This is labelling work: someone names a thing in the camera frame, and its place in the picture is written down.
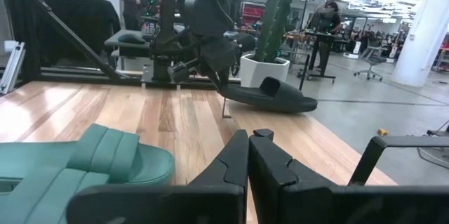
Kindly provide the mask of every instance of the wood plank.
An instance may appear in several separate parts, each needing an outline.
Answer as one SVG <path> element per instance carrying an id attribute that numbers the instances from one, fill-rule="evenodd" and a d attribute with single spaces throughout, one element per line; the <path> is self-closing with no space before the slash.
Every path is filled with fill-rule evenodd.
<path id="1" fill-rule="evenodd" d="M 138 87 L 115 86 L 95 123 L 135 133 L 145 104 L 144 90 Z"/>
<path id="2" fill-rule="evenodd" d="M 25 84 L 19 89 L 0 98 L 0 104 L 9 101 L 16 105 L 21 105 L 25 101 L 34 98 L 36 95 L 43 93 L 46 89 L 56 86 L 56 83 L 36 81 L 33 84 Z"/>
<path id="3" fill-rule="evenodd" d="M 9 100 L 3 102 L 0 111 L 7 116 L 0 117 L 0 142 L 16 141 L 25 133 L 31 133 L 30 129 L 36 130 L 37 124 L 49 119 L 80 89 L 81 85 L 60 84 L 18 105 Z"/>
<path id="4" fill-rule="evenodd" d="M 194 107 L 196 118 L 201 125 L 198 141 L 199 148 L 203 150 L 206 158 L 206 167 L 217 157 L 225 144 L 223 144 L 223 139 L 218 131 L 209 104 L 204 101 L 194 101 Z"/>
<path id="5" fill-rule="evenodd" d="M 237 131 L 238 127 L 232 119 L 222 118 L 222 106 L 224 101 L 223 97 L 217 95 L 215 91 L 208 91 L 205 94 L 210 106 L 210 110 L 213 113 L 215 123 L 218 125 L 218 131 L 220 132 L 223 143 L 226 145 L 234 135 L 234 133 Z"/>
<path id="6" fill-rule="evenodd" d="M 169 90 L 163 91 L 161 113 L 159 115 L 159 132 L 176 132 L 175 120 L 173 118 L 172 92 Z"/>
<path id="7" fill-rule="evenodd" d="M 161 113 L 163 90 L 145 90 L 145 103 L 142 108 L 136 134 L 140 136 L 140 142 L 158 146 L 157 132 Z"/>
<path id="8" fill-rule="evenodd" d="M 262 112 L 234 101 L 228 102 L 232 119 L 248 133 L 255 129 L 274 131 L 274 142 L 299 162 L 339 185 L 346 185 L 360 154 L 307 114 Z M 395 185 L 379 169 L 367 184 Z"/>
<path id="9" fill-rule="evenodd" d="M 178 111 L 174 112 L 176 125 L 179 126 L 175 141 L 175 183 L 178 185 L 189 183 L 208 165 L 205 150 L 201 149 L 199 141 L 200 126 L 194 101 L 187 92 L 181 91 Z"/>
<path id="10" fill-rule="evenodd" d="M 31 132 L 24 142 L 77 140 L 79 134 L 92 123 L 87 120 L 95 121 L 98 117 L 107 94 L 108 90 L 84 86 L 40 127 Z"/>

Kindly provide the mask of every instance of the cactus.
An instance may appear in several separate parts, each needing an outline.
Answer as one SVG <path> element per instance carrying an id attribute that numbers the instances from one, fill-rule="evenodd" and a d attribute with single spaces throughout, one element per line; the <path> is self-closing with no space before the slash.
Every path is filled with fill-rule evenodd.
<path id="1" fill-rule="evenodd" d="M 292 0 L 267 0 L 255 51 L 256 61 L 274 62 L 285 33 L 291 3 Z"/>

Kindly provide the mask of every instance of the metal bracket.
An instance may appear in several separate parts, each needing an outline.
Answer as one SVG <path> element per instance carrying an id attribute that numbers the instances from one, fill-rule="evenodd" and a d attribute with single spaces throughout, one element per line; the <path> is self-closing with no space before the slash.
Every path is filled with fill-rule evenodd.
<path id="1" fill-rule="evenodd" d="M 225 107 L 226 107 L 226 98 L 223 100 L 223 108 L 222 108 L 222 118 L 232 119 L 231 115 L 225 115 Z"/>
<path id="2" fill-rule="evenodd" d="M 449 147 L 449 137 L 375 136 L 358 161 L 349 185 L 365 185 L 380 156 L 388 147 Z"/>
<path id="3" fill-rule="evenodd" d="M 2 94 L 6 95 L 13 90 L 20 68 L 22 67 L 25 51 L 25 43 L 22 42 L 19 44 L 17 42 L 9 56 L 8 64 L 0 81 L 0 91 Z"/>

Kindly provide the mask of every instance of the black jacket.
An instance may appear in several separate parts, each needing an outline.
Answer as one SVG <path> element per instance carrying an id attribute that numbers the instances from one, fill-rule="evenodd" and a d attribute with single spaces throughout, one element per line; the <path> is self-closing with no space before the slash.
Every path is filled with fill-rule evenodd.
<path id="1" fill-rule="evenodd" d="M 135 0 L 123 0 L 124 1 L 124 15 L 132 15 L 138 17 L 140 6 L 137 5 Z"/>

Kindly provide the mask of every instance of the black slide sandal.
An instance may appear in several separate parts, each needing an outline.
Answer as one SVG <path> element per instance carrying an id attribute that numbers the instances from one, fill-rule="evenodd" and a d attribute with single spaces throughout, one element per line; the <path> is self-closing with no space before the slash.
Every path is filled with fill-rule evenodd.
<path id="1" fill-rule="evenodd" d="M 313 98 L 304 97 L 300 90 L 272 77 L 265 78 L 259 88 L 223 86 L 220 94 L 230 100 L 276 112 L 311 112 L 318 105 Z"/>

